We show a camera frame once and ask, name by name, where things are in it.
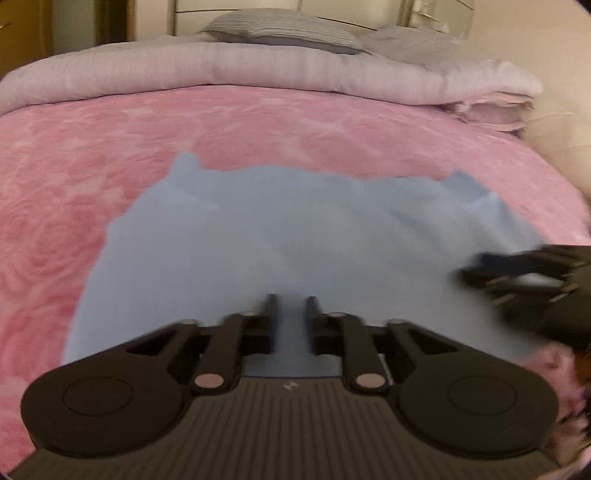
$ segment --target pillow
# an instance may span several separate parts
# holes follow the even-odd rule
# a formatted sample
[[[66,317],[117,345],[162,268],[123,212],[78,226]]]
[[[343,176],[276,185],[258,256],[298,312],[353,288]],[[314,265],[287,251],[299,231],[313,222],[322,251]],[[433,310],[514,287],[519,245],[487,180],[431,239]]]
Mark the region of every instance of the pillow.
[[[465,40],[427,28],[386,25],[359,37],[366,51],[390,60],[446,71],[486,62]]]
[[[218,41],[317,48],[354,55],[363,45],[322,18],[281,8],[248,8],[217,17],[203,30]]]
[[[527,95],[493,92],[450,103],[443,108],[468,124],[512,132],[525,128],[523,118],[526,111],[533,108],[533,99]]]

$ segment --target gray pillow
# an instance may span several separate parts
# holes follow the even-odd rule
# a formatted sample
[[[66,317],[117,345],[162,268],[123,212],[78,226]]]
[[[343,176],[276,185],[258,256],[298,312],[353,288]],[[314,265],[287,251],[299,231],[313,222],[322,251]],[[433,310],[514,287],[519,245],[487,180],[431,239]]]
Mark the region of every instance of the gray pillow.
[[[354,55],[363,45],[322,18],[281,8],[248,8],[217,17],[202,31],[218,41],[317,48]]]

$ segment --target bedsheet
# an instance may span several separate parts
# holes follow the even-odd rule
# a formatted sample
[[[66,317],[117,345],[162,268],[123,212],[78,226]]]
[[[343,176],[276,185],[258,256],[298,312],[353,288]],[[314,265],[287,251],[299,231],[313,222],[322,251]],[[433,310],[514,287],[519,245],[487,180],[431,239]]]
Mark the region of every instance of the bedsheet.
[[[591,244],[581,195],[541,157],[428,107],[201,86],[9,113],[0,118],[0,469],[31,452],[20,398],[59,364],[106,226],[182,151],[218,170],[442,179],[461,169],[548,241]]]

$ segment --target logo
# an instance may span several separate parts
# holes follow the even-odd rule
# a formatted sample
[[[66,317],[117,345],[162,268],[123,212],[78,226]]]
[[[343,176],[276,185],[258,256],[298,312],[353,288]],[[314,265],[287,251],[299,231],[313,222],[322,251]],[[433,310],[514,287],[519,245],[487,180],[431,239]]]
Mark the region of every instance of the logo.
[[[289,390],[290,392],[292,390],[295,390],[296,388],[299,388],[300,384],[296,383],[296,382],[288,382],[288,383],[284,383],[283,384],[283,388],[285,388],[286,390]]]

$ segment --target blue towel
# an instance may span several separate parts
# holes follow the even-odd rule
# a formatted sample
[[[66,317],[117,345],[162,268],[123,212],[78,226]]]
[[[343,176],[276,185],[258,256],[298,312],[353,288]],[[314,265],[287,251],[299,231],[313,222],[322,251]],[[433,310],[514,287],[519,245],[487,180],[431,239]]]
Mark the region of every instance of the blue towel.
[[[245,373],[336,375],[315,357],[304,301],[370,325],[407,319],[515,361],[540,340],[514,332],[451,272],[481,251],[541,243],[529,224],[465,173],[358,180],[284,167],[204,170],[190,154],[108,229],[74,317],[64,362],[177,319],[208,325],[281,295],[277,353]]]

